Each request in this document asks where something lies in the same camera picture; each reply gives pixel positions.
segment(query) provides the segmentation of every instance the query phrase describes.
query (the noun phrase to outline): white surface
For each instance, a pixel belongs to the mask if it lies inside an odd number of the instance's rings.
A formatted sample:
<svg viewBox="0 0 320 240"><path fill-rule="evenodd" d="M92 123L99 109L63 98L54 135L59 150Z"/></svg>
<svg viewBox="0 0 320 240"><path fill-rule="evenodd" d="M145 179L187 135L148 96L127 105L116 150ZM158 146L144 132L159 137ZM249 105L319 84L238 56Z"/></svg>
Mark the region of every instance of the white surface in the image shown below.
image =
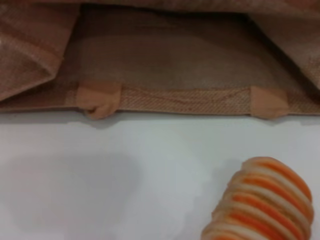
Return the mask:
<svg viewBox="0 0 320 240"><path fill-rule="evenodd" d="M198 240L242 161L310 186L319 238L320 117L0 115L0 240Z"/></svg>

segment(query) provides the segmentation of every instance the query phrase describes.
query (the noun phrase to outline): tan strap end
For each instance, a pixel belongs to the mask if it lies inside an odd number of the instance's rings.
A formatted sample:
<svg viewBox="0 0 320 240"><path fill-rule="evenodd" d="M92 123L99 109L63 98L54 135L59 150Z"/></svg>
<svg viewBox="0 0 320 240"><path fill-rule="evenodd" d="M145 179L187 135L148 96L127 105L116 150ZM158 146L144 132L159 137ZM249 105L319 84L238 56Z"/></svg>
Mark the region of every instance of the tan strap end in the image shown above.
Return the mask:
<svg viewBox="0 0 320 240"><path fill-rule="evenodd" d="M251 87L251 115L275 119L289 114L287 94L276 88Z"/></svg>
<svg viewBox="0 0 320 240"><path fill-rule="evenodd" d="M81 81L76 105L94 120L104 119L119 108L121 84L107 81Z"/></svg>

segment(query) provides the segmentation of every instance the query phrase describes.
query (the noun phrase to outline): beige fabric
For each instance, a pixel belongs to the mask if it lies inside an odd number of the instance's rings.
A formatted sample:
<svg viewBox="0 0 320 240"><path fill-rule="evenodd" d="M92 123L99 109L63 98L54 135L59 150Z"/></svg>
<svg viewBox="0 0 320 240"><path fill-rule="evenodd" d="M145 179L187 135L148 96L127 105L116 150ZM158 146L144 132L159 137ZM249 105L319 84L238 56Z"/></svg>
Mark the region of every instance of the beige fabric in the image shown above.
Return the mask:
<svg viewBox="0 0 320 240"><path fill-rule="evenodd" d="M77 19L76 5L2 5L0 101L53 80Z"/></svg>
<svg viewBox="0 0 320 240"><path fill-rule="evenodd" d="M174 6L165 0L120 3L178 11L268 13L252 17L305 75L315 80L301 63L316 53L304 51L304 47L314 48L317 35L302 41L289 34L305 45L295 46L292 39L288 44L282 41L282 46L273 38L273 32L263 27L262 22L267 21L262 20L276 20L280 14L304 18L306 13L306 18L317 18L316 2L300 5L293 1L261 0L253 4L212 0L195 5L194 1L176 1ZM80 108L91 110L94 118L106 117L116 109L251 114L268 119L285 114L320 114L318 90L244 15L175 15L89 5L83 6L74 27L78 5L1 7L0 53L5 57L0 59L0 111ZM303 21L314 25L318 20ZM310 66L318 69L317 63ZM104 87L83 88L79 84L90 86L97 81ZM118 87L109 88L108 84Z"/></svg>
<svg viewBox="0 0 320 240"><path fill-rule="evenodd" d="M252 19L320 88L320 20L261 15Z"/></svg>

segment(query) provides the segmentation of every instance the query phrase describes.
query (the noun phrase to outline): orange and white stripe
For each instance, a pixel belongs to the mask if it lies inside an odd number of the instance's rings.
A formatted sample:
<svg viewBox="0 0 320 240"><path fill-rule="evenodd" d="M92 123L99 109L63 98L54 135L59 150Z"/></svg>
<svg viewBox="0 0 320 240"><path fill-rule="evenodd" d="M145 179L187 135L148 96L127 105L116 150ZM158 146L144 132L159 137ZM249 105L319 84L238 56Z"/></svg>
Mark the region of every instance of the orange and white stripe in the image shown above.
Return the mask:
<svg viewBox="0 0 320 240"><path fill-rule="evenodd" d="M202 240L308 240L313 219L305 181L274 158L255 157L232 177Z"/></svg>

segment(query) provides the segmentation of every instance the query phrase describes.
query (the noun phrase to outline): striped candy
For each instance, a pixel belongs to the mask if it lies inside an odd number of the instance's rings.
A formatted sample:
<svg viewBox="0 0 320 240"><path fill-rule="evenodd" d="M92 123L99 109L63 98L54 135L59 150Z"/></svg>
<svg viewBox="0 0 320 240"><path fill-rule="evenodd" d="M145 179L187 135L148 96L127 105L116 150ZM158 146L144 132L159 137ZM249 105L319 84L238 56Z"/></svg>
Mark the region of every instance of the striped candy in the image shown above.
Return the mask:
<svg viewBox="0 0 320 240"><path fill-rule="evenodd" d="M274 158L255 157L232 177L202 240L308 240L313 219L305 181Z"/></svg>

